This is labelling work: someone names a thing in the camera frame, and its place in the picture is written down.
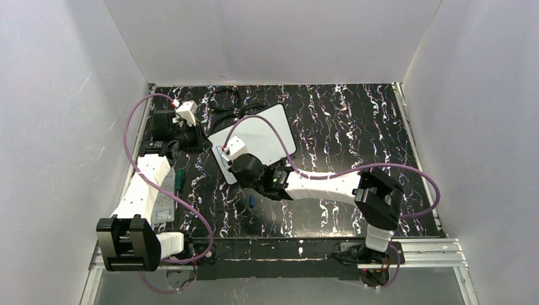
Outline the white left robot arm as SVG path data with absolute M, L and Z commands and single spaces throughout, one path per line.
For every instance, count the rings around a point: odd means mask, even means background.
M 109 218 L 99 219 L 97 238 L 108 271 L 154 271 L 163 259 L 184 250 L 184 234 L 156 234 L 152 227 L 154 205 L 161 185 L 179 152 L 202 153 L 211 146 L 193 110 L 158 111 L 151 137 L 141 143 L 135 173 L 118 207 Z

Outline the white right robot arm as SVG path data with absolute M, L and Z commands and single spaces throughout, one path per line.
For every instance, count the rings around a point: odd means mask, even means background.
M 367 222 L 364 247 L 386 252 L 399 224 L 404 190 L 378 167 L 344 175 L 295 171 L 291 166 L 268 166 L 252 154 L 229 162 L 229 172 L 242 188 L 275 201 L 316 199 L 357 207 Z

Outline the green handled screwdriver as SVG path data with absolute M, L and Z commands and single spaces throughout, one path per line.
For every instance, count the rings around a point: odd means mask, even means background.
M 181 197 L 181 194 L 182 194 L 182 191 L 183 191 L 183 188 L 184 188 L 184 184 L 185 184 L 185 179 L 186 179 L 185 170 L 183 170 L 183 169 L 176 170 L 176 172 L 175 172 L 174 191 L 175 191 L 176 197 L 178 197 L 178 198 Z

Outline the aluminium table edge rail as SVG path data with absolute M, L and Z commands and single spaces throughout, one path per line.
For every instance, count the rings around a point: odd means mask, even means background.
M 404 120 L 404 126 L 407 131 L 407 136 L 410 142 L 411 149 L 413 151 L 414 158 L 416 160 L 417 167 L 419 170 L 423 170 L 420 157 L 418 155 L 417 147 L 416 147 L 416 141 L 414 139 L 413 131 L 410 125 L 409 115 L 407 113 L 407 103 L 404 96 L 404 92 L 402 91 L 402 83 L 398 83 L 398 82 L 392 83 L 392 88 L 393 88 L 395 97 L 397 99 L 397 105 L 398 105 L 399 111 Z M 430 206 L 432 206 L 434 204 L 432 185 L 428 180 L 426 180 L 426 178 L 422 177 L 421 179 L 423 181 L 423 186 L 425 187 L 425 190 L 427 193 L 428 202 Z

